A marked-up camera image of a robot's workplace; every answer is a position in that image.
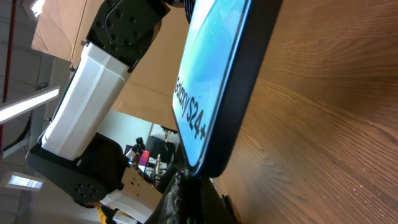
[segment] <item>white robotic arm segment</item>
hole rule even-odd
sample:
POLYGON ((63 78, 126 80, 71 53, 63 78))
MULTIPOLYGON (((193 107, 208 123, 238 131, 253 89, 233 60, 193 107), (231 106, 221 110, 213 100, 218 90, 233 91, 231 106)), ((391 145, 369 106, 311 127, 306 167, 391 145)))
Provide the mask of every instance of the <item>white robotic arm segment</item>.
POLYGON ((104 50, 85 46, 75 77, 43 135, 42 148, 69 160, 81 156, 126 83, 127 70, 104 50))

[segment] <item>red pipe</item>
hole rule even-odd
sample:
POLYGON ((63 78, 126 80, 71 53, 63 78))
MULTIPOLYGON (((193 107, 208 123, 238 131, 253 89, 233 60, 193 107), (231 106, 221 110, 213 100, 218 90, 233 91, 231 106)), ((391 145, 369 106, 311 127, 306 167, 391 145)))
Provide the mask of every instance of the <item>red pipe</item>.
MULTIPOLYGON (((12 57, 12 43, 14 42, 14 27, 15 27, 15 14, 17 10, 17 0, 12 0, 11 18, 10 18, 10 31, 8 35, 8 51, 7 51, 7 64, 6 76, 4 77, 4 88, 2 90, 2 102, 7 101, 8 81, 10 79, 11 57, 12 57)), ((0 147, 2 144, 2 124, 0 125, 0 147)))

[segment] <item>wood grain surface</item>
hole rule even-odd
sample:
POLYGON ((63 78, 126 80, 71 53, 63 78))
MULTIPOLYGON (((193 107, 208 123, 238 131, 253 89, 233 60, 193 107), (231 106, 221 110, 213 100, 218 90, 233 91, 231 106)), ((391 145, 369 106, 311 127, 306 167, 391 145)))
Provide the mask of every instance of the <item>wood grain surface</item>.
POLYGON ((284 1, 215 185, 242 223, 398 223, 398 1, 284 1))

